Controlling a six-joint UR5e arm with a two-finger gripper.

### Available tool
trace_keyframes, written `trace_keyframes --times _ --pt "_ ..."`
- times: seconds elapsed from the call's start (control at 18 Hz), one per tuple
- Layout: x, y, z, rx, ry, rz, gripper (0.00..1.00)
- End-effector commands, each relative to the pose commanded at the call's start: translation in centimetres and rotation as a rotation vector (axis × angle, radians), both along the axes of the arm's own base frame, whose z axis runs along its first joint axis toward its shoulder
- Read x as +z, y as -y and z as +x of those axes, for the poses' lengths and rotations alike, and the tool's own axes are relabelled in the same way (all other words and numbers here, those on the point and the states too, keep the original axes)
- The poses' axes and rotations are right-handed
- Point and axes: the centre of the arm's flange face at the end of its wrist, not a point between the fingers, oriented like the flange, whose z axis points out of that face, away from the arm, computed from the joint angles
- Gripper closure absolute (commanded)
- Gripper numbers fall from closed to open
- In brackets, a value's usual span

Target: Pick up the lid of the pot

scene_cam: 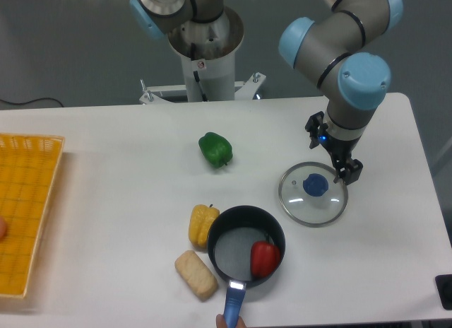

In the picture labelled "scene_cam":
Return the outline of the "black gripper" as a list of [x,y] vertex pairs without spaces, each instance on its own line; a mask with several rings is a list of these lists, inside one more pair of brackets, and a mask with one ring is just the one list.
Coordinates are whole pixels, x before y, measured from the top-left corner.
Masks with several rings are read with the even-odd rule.
[[351,185],[358,181],[363,164],[352,159],[352,151],[361,138],[361,130],[349,130],[338,126],[330,118],[325,118],[322,111],[309,117],[305,130],[309,133],[309,148],[316,148],[320,144],[331,157],[335,168],[334,183],[339,180],[344,185]]

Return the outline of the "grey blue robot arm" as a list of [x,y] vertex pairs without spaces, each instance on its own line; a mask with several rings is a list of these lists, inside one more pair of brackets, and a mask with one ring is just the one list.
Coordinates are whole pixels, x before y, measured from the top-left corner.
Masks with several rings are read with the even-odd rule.
[[331,158],[335,179],[358,181],[363,164],[352,157],[391,84],[391,70],[379,56],[363,52],[403,16],[403,0],[324,0],[331,15],[320,23],[303,17],[283,32],[282,58],[328,99],[325,111],[305,126],[310,146],[322,146]]

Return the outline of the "second grey robot arm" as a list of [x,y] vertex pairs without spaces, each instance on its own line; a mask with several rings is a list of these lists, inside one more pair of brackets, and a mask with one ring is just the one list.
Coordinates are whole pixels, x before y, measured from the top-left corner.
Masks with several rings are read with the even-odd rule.
[[223,0],[130,0],[129,6],[141,29],[154,40],[187,21],[216,21],[224,10]]

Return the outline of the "person fingertip at basket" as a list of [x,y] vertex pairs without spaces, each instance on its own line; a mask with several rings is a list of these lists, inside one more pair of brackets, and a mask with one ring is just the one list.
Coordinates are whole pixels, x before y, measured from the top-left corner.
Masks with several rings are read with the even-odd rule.
[[2,240],[5,237],[5,235],[7,234],[7,230],[8,230],[8,223],[1,216],[0,217],[0,240]]

